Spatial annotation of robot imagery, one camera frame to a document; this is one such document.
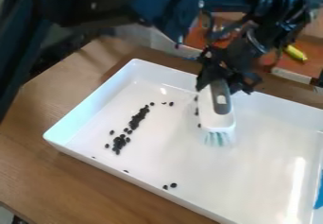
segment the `brush handle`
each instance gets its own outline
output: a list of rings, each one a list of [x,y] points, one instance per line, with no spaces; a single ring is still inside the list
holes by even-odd
[[[217,114],[228,114],[231,112],[230,89],[224,79],[218,79],[211,84],[211,95],[213,108]]]

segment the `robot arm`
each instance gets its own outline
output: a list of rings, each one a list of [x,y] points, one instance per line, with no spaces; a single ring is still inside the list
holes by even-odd
[[[181,43],[201,10],[245,12],[241,23],[253,21],[257,26],[225,50],[208,46],[199,59],[203,70],[196,87],[203,89],[221,78],[232,94],[250,93],[259,81],[246,82],[254,59],[292,42],[310,22],[311,6],[309,0],[5,0],[0,24],[0,119],[25,82],[53,23],[80,27],[140,23]]]

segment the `yellow object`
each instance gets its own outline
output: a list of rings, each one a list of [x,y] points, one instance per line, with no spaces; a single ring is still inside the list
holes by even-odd
[[[287,46],[285,48],[285,52],[296,60],[306,61],[308,59],[302,51],[300,51],[292,45]]]

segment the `scrub brush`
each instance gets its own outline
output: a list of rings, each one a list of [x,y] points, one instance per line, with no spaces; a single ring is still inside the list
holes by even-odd
[[[224,79],[206,86],[198,94],[200,127],[205,130],[204,142],[211,146],[230,146],[235,140],[235,116],[230,90]]]

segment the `table surface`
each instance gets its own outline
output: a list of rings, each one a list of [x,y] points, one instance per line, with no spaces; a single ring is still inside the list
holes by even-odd
[[[31,223],[215,223],[131,183],[59,153],[43,133],[131,59],[197,73],[199,65],[162,52],[100,39],[17,95],[0,127],[0,202]],[[264,76],[258,89],[323,109],[323,95]]]

